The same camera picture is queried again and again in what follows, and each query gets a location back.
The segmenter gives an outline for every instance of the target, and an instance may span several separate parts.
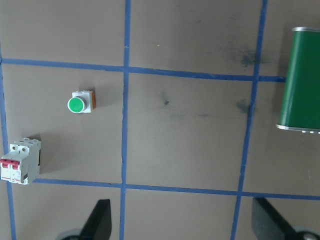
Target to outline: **blue grid line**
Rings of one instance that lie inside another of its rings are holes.
[[[259,82],[285,83],[286,78],[284,76],[260,76]]]
[[[245,197],[253,198],[272,198],[272,199],[291,199],[291,200],[316,200],[320,201],[320,196],[315,195],[297,195],[297,194],[282,194],[282,193],[264,193],[264,192],[248,192],[241,193]]]
[[[133,73],[133,74],[153,74],[153,75],[192,78],[192,79],[252,81],[254,78],[253,76],[247,76],[247,75],[228,75],[228,74],[213,74],[213,73],[191,72],[191,71],[175,71],[175,70],[153,69],[153,68],[136,67],[136,66],[131,66],[129,68],[129,71],[130,73]]]
[[[48,179],[48,178],[37,178],[32,183],[71,185],[71,186],[89,186],[89,187],[116,188],[116,189],[120,189],[122,186],[121,183],[61,180],[61,179]],[[126,189],[160,191],[160,192],[175,192],[175,193],[242,196],[242,197],[254,197],[254,198],[320,201],[320,195],[301,195],[301,194],[285,194],[285,193],[269,193],[269,192],[232,191],[232,190],[220,190],[220,189],[189,188],[189,187],[174,187],[174,186],[154,186],[154,185],[140,185],[140,184],[126,184]]]
[[[12,64],[12,65],[70,68],[70,69],[98,70],[98,71],[110,71],[110,72],[124,71],[123,66],[76,63],[76,62],[61,62],[61,61],[16,59],[16,58],[4,58],[2,60],[2,63]],[[206,73],[206,72],[176,71],[176,70],[153,69],[153,68],[136,67],[136,66],[129,66],[128,71],[129,73],[133,73],[133,74],[151,74],[151,75],[193,78],[193,79],[229,80],[229,81],[245,81],[245,82],[252,82],[254,80],[254,76],[248,76],[248,75],[231,75],[231,74],[214,74],[214,73]],[[284,83],[286,81],[286,78],[283,76],[260,76],[259,81]]]
[[[104,188],[121,188],[121,183],[108,183],[96,181],[77,181],[77,180],[61,180],[36,178],[32,183],[36,184],[58,184],[58,185],[73,185],[73,186],[90,186],[90,187],[104,187]]]
[[[254,70],[253,70],[254,80],[252,82],[251,102],[250,102],[250,109],[247,117],[247,126],[246,126],[244,143],[243,143],[243,152],[242,152],[240,176],[239,176],[239,183],[238,183],[239,193],[242,193],[243,187],[244,187],[250,136],[251,136],[253,119],[255,114],[256,101],[257,101],[259,70],[260,70],[260,61],[261,61],[261,53],[262,53],[262,44],[264,39],[264,30],[265,30],[265,24],[266,24],[267,6],[268,6],[268,0],[263,0],[261,12],[260,12],[258,36],[256,41],[255,64],[254,64]],[[231,236],[230,236],[231,240],[236,239],[237,227],[239,222],[239,213],[240,213],[240,207],[241,207],[241,198],[242,198],[241,194],[239,194],[236,197],[233,223],[232,223]]]
[[[101,71],[112,71],[112,72],[123,72],[124,70],[122,66],[63,62],[63,61],[43,61],[43,60],[15,59],[15,58],[4,58],[2,61],[4,64],[30,65],[30,66],[54,67],[54,68],[101,70]]]
[[[231,196],[235,196],[238,194],[237,191],[230,191],[230,190],[172,187],[172,186],[150,186],[150,185],[135,185],[135,184],[127,184],[126,188],[127,189],[136,189],[136,190],[162,191],[162,192],[231,195]]]
[[[3,59],[1,57],[0,50],[0,113],[1,113],[1,130],[2,130],[2,144],[3,152],[7,154],[8,148],[8,133],[7,133],[7,121],[6,121],[6,106],[5,106],[5,92],[4,92],[4,81],[2,73]],[[11,239],[16,240],[16,221],[15,221],[15,209],[14,209],[14,199],[12,193],[12,184],[6,182],[6,192],[8,196],[8,207],[9,207],[9,217],[11,226]]]
[[[14,196],[12,193],[11,182],[6,182],[6,191],[8,194],[8,204],[9,204],[9,215],[10,215],[10,225],[11,225],[11,239],[16,240],[16,220],[15,220],[15,209],[14,209]]]
[[[124,19],[124,71],[123,71],[123,119],[121,143],[121,189],[120,189],[120,226],[119,239],[125,239],[126,190],[127,190],[127,147],[128,147],[128,94],[129,94],[129,63],[130,63],[130,27],[131,0],[125,0]]]

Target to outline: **circuit breaker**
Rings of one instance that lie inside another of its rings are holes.
[[[41,141],[23,138],[10,144],[10,152],[0,159],[1,180],[30,184],[40,172]]]

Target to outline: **green push button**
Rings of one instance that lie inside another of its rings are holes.
[[[79,97],[73,97],[68,101],[68,108],[73,113],[80,113],[85,110],[85,102]]]

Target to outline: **silver metal rim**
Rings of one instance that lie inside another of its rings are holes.
[[[304,32],[315,32],[320,33],[320,28],[312,28],[312,27],[306,27],[306,26],[299,26],[292,28],[292,31],[298,32],[298,31],[304,31]]]
[[[276,124],[278,129],[283,130],[292,130],[292,131],[302,131],[302,132],[320,132],[320,129],[312,129],[312,128],[302,128],[302,127],[294,127],[294,126],[283,126]]]

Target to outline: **green cylinder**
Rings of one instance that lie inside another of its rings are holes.
[[[320,29],[296,27],[280,113],[284,130],[320,131]]]

